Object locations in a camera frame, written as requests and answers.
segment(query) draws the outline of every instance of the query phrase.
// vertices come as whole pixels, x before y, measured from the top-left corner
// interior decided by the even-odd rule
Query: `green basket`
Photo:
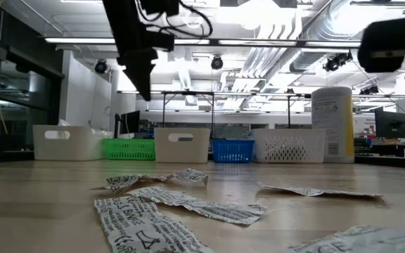
[[[109,160],[155,160],[152,139],[105,139],[103,148]]]

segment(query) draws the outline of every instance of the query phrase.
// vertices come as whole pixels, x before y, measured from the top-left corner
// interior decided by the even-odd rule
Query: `perforated white basket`
[[[322,163],[326,131],[321,129],[254,129],[256,162]]]

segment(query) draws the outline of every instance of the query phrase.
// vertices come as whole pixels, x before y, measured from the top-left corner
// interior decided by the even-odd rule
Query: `newspaper strip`
[[[405,253],[405,231],[357,226],[284,251],[284,253],[297,252]]]
[[[130,191],[129,194],[169,206],[182,206],[211,219],[243,225],[256,222],[266,211],[266,207],[261,205],[242,207],[233,204],[206,202],[183,192],[167,190],[161,187],[140,188]]]
[[[368,194],[368,193],[353,193],[347,192],[343,190],[320,190],[315,188],[300,188],[300,187],[273,187],[273,186],[266,186],[261,182],[257,182],[257,185],[262,188],[272,189],[272,190],[284,190],[294,192],[303,196],[307,197],[318,197],[321,195],[349,195],[349,196],[357,196],[357,197],[382,197],[382,195],[378,194]]]
[[[128,175],[128,176],[116,176],[109,179],[106,179],[108,182],[107,186],[103,186],[99,189],[107,189],[111,190],[114,194],[123,193],[133,184],[138,181],[159,181],[165,182],[169,179],[179,179],[181,181],[191,181],[191,182],[199,182],[202,181],[204,185],[207,185],[208,176],[201,171],[197,171],[195,169],[185,169],[183,171],[177,171],[172,174],[164,175],[164,176],[149,176],[149,175]]]
[[[214,253],[185,225],[136,197],[95,200],[104,233],[114,253]]]

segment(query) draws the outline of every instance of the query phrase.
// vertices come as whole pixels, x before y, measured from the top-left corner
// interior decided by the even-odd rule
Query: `security camera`
[[[221,59],[221,56],[214,56],[214,59],[212,60],[212,69],[213,70],[220,70],[223,68],[223,60]]]
[[[98,74],[106,74],[110,71],[109,66],[107,65],[106,59],[99,59],[98,63],[95,65],[95,71]]]

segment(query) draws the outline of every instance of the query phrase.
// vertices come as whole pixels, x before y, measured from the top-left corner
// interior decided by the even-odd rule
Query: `desk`
[[[167,174],[194,167],[209,175],[202,184],[170,181],[141,186],[183,190],[204,200],[259,203],[268,213],[249,227],[159,205],[218,253],[278,249],[357,225],[405,229],[405,169],[362,164],[156,164],[154,162],[12,162],[0,164],[0,252],[109,253],[93,208],[105,178]],[[302,197],[260,190],[256,182],[381,193],[383,201]]]

